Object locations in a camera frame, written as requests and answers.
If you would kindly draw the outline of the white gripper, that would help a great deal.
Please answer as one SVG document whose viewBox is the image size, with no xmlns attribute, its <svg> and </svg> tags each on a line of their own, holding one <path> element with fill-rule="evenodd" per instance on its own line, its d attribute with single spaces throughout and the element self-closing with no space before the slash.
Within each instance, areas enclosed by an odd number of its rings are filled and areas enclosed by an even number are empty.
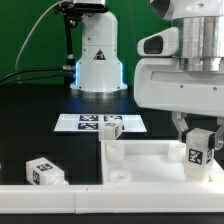
<svg viewBox="0 0 224 224">
<path fill-rule="evenodd" d="M 181 142 L 188 130 L 186 113 L 224 117 L 224 59 L 217 72 L 183 72 L 173 57 L 178 34 L 177 28 L 168 28 L 138 42 L 143 59 L 135 68 L 134 99 L 139 107 L 173 111 Z"/>
</svg>

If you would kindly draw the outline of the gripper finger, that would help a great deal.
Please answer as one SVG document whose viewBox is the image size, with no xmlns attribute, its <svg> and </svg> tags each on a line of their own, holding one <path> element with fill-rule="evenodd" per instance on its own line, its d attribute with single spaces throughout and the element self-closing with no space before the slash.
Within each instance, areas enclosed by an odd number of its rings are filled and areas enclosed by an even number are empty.
<svg viewBox="0 0 224 224">
<path fill-rule="evenodd" d="M 215 149 L 220 150 L 224 147 L 224 117 L 217 118 L 219 129 L 215 133 Z"/>
</svg>

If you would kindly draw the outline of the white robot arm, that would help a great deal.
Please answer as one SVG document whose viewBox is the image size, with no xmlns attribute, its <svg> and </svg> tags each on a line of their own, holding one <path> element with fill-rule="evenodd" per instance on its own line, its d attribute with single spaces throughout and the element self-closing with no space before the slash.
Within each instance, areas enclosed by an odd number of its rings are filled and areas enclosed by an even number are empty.
<svg viewBox="0 0 224 224">
<path fill-rule="evenodd" d="M 224 146 L 224 0 L 148 0 L 172 26 L 138 42 L 143 58 L 134 75 L 138 106 L 166 110 L 179 132 L 187 114 L 213 116 L 220 126 L 214 146 Z M 124 91 L 123 66 L 117 58 L 115 16 L 105 0 L 73 0 L 84 12 L 82 56 L 71 89 L 88 97 Z"/>
</svg>

